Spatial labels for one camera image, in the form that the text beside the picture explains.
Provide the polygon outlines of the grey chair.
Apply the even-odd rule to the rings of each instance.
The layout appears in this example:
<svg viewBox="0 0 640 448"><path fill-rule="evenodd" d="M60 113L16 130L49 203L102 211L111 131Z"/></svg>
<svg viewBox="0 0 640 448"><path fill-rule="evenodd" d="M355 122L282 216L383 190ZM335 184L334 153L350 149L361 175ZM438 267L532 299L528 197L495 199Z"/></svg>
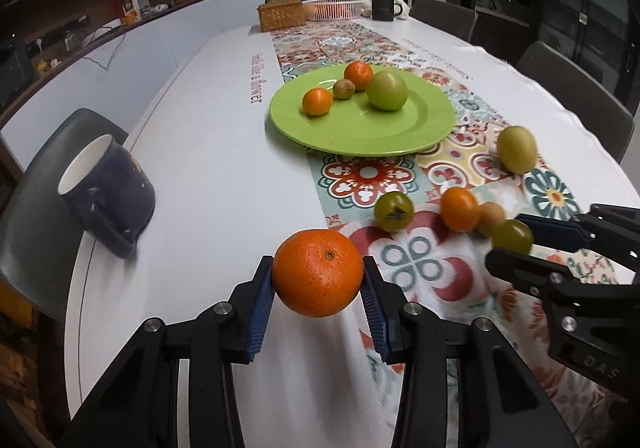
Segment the grey chair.
<svg viewBox="0 0 640 448"><path fill-rule="evenodd" d="M1 218L1 278L59 323L84 229L58 195L58 182L81 149L104 134L118 144L128 137L90 109L73 112L32 159Z"/></svg>
<svg viewBox="0 0 640 448"><path fill-rule="evenodd" d="M541 41L529 45L516 69L574 112L604 149L622 161L634 134L634 117L587 71Z"/></svg>
<svg viewBox="0 0 640 448"><path fill-rule="evenodd" d="M439 0L414 0L409 16L465 42L471 41L477 22L474 10Z"/></svg>

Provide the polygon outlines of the orange on plate right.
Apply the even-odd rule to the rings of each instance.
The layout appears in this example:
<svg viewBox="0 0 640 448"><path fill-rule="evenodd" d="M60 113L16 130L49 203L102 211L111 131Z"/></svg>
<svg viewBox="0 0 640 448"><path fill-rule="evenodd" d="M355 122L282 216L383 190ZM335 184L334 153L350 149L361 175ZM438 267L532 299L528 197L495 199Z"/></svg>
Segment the orange on plate right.
<svg viewBox="0 0 640 448"><path fill-rule="evenodd" d="M343 77L354 83L357 92L367 90L367 87L373 77L371 66L362 60L355 60L345 67Z"/></svg>

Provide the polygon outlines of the brown kiwi fruit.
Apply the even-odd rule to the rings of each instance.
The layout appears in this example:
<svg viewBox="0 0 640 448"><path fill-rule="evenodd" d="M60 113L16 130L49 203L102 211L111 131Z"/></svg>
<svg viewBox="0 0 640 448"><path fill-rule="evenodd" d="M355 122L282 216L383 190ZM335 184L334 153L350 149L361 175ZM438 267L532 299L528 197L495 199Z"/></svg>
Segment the brown kiwi fruit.
<svg viewBox="0 0 640 448"><path fill-rule="evenodd" d="M480 205L480 219L475 231L489 238L494 230L506 220L506 213L501 205L495 202L484 202Z"/></svg>

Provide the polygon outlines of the small brown fruit on plate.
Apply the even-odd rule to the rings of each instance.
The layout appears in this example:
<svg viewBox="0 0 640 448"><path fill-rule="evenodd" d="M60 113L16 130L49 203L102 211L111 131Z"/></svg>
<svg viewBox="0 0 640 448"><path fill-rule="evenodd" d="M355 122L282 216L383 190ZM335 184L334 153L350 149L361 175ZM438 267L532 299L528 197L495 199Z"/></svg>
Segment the small brown fruit on plate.
<svg viewBox="0 0 640 448"><path fill-rule="evenodd" d="M355 83L348 79L337 80L332 86L333 96L336 100L348 100L357 91Z"/></svg>

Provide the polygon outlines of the wicker basket box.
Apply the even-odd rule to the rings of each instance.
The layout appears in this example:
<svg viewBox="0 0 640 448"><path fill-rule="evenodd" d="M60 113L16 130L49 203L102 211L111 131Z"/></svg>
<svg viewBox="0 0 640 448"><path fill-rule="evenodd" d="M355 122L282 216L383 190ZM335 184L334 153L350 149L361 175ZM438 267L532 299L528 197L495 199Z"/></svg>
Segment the wicker basket box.
<svg viewBox="0 0 640 448"><path fill-rule="evenodd" d="M306 15L299 0L264 3L258 6L259 26L262 32L304 26Z"/></svg>

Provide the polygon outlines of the green plate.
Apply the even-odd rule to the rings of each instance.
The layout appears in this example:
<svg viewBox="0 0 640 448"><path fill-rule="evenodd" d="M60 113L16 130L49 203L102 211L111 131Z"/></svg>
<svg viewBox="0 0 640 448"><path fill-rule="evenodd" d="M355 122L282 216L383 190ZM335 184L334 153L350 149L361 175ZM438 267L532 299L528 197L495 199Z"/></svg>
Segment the green plate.
<svg viewBox="0 0 640 448"><path fill-rule="evenodd" d="M273 94L269 117L291 141L311 149L356 157L389 157L432 147L454 130L456 109L437 86L409 71L398 76L408 86L408 100L397 112L372 106L366 93L337 101L328 113L311 117L303 97L313 88L329 88L343 77L343 64L306 72Z"/></svg>

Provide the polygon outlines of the dark blue mug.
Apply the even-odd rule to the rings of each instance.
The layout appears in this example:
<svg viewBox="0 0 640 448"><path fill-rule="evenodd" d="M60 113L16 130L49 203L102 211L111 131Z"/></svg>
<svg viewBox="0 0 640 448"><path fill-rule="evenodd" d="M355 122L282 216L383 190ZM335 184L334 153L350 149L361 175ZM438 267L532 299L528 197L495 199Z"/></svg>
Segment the dark blue mug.
<svg viewBox="0 0 640 448"><path fill-rule="evenodd" d="M136 251L156 202L151 181L111 134L95 138L70 161L58 194L85 231L121 259Z"/></svg>

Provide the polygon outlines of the black coffee machine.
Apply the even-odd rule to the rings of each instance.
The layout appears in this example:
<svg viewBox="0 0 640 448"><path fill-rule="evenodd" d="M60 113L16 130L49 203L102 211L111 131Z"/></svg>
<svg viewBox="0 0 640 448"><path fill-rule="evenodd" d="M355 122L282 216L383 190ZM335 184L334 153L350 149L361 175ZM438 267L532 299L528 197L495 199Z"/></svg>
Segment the black coffee machine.
<svg viewBox="0 0 640 448"><path fill-rule="evenodd" d="M1 42L0 49L0 103L6 108L35 78L26 45L11 37Z"/></svg>

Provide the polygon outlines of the large orange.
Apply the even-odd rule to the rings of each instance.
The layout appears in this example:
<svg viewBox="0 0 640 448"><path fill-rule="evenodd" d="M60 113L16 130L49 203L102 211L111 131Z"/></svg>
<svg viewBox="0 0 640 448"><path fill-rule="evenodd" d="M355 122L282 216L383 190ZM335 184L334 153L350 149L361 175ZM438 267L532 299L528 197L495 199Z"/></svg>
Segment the large orange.
<svg viewBox="0 0 640 448"><path fill-rule="evenodd" d="M307 229L280 244L272 284L293 312L310 318L335 315L356 298L363 278L356 246L333 229Z"/></svg>

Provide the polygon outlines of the white tablecloth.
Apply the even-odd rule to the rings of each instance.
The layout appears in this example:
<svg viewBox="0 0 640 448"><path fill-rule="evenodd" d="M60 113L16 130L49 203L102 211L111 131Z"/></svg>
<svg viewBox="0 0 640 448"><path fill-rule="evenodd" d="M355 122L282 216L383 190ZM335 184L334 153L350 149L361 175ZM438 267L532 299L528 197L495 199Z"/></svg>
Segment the white tablecloth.
<svg viewBox="0 0 640 448"><path fill-rule="evenodd" d="M146 318L198 316L302 229L331 227L307 158L269 119L285 83L273 34L221 34L172 76L127 139L156 208L137 251L82 239L68 298L65 376L77 409Z"/></svg>

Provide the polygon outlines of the green tomato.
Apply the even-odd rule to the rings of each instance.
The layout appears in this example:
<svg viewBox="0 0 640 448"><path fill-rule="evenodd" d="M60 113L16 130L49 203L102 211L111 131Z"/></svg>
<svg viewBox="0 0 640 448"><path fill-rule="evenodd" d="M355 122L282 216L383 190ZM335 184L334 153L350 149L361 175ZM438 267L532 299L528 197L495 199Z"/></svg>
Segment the green tomato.
<svg viewBox="0 0 640 448"><path fill-rule="evenodd" d="M406 228L414 216L411 199L400 191L384 194L374 206L374 220L383 231L394 233Z"/></svg>
<svg viewBox="0 0 640 448"><path fill-rule="evenodd" d="M491 234L491 246L521 255L529 255L534 236L527 225L518 220L506 220Z"/></svg>

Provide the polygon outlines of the small orange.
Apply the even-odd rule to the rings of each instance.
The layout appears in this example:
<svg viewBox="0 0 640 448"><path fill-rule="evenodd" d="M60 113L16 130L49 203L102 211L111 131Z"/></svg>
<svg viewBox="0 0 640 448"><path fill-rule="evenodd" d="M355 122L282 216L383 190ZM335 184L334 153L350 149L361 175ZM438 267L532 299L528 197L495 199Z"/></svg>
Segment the small orange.
<svg viewBox="0 0 640 448"><path fill-rule="evenodd" d="M466 188L448 188L440 198L440 215L450 231L472 231L480 221L480 205Z"/></svg>
<svg viewBox="0 0 640 448"><path fill-rule="evenodd" d="M303 96L303 111L309 117L320 117L328 113L333 106L333 94L323 88L313 88Z"/></svg>

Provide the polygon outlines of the large green pear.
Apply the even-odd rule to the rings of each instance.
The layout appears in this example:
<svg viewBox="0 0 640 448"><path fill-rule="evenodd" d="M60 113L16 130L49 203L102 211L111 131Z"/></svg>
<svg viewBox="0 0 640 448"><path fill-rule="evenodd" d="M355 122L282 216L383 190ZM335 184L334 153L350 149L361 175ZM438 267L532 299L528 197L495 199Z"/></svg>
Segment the large green pear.
<svg viewBox="0 0 640 448"><path fill-rule="evenodd" d="M497 153L506 171L523 175L535 168L538 158L537 142L526 127L510 125L498 136Z"/></svg>

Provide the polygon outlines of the grey chair left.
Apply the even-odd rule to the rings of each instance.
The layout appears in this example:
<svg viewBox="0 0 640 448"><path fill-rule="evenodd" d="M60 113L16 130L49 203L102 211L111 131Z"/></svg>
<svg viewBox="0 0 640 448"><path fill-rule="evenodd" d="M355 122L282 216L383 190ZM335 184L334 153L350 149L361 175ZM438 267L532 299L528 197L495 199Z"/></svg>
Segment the grey chair left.
<svg viewBox="0 0 640 448"><path fill-rule="evenodd" d="M58 182L81 149L104 134L118 144L128 137L90 109L73 112L32 159L1 218L1 278L59 323L84 229L58 195Z"/></svg>

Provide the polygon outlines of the black mug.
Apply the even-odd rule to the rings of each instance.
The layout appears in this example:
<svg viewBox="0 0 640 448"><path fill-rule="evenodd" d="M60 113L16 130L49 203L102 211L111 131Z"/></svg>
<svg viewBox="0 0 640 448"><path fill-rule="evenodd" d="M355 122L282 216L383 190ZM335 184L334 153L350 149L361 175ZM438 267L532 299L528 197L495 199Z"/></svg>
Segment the black mug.
<svg viewBox="0 0 640 448"><path fill-rule="evenodd" d="M371 0L371 18L379 22L392 22L402 14L399 0Z"/></svg>

